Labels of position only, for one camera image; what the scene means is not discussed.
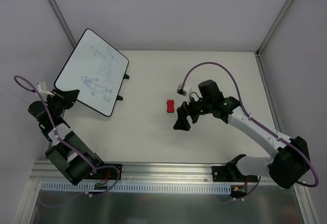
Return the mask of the red whiteboard eraser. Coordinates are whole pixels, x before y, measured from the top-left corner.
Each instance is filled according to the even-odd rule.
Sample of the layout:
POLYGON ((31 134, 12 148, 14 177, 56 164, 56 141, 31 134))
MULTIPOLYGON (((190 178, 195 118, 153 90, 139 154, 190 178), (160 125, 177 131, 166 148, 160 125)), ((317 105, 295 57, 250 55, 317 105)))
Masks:
POLYGON ((174 113, 175 112, 175 102, 173 99, 167 100, 167 113, 174 113))

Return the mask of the white board with black frame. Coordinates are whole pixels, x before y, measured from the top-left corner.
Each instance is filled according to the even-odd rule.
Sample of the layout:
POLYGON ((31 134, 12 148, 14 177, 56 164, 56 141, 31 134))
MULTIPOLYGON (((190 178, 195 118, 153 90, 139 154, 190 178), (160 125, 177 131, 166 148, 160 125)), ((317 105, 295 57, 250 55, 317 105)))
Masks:
POLYGON ((110 117, 129 60, 91 29, 85 29, 54 81, 61 91, 80 90, 77 101, 110 117))

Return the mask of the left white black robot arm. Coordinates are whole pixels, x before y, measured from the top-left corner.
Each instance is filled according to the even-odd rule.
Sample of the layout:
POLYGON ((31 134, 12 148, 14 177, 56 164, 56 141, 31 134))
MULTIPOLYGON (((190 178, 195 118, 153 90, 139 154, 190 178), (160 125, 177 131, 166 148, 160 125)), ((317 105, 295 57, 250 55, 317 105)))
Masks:
POLYGON ((63 112, 72 108, 79 93, 79 90, 53 89, 46 101, 35 101, 28 108, 38 121, 42 134, 52 143, 45 156, 73 185, 78 185, 89 175, 100 179, 106 174, 104 162, 63 119, 63 112))

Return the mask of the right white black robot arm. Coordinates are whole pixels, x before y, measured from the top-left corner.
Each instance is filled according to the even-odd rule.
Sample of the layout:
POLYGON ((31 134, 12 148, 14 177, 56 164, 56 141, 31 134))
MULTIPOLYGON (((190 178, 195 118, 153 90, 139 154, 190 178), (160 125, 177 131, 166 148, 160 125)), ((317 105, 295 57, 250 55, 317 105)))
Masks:
POLYGON ((242 131, 267 153, 268 157, 238 155, 229 161, 228 175, 233 181, 240 181, 245 176, 270 177, 277 185, 289 189, 309 171, 309 150, 307 142, 297 136, 291 138, 267 126, 246 114, 241 103, 234 97, 224 97, 213 80, 198 85, 201 96, 194 99, 188 88, 178 86, 177 93, 186 100, 177 109, 175 130, 189 131, 191 123, 196 123, 201 115, 211 114, 236 129, 242 131))

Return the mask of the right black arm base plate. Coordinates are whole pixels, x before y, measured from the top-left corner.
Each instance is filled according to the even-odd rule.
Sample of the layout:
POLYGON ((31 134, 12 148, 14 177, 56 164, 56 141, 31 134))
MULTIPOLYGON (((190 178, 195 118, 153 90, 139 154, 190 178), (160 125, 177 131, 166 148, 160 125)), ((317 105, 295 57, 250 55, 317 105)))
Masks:
POLYGON ((245 176, 240 173, 236 166, 231 165, 214 165, 211 167, 213 182, 243 182, 256 183, 258 176, 245 176))

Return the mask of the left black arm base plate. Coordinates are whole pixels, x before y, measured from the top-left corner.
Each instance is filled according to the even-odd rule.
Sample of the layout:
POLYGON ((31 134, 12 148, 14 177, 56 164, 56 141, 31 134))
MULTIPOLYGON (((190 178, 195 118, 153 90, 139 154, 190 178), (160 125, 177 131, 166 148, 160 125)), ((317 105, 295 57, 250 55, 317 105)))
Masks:
POLYGON ((96 178, 104 180, 120 180, 122 177, 122 164, 102 163, 97 167, 96 178))

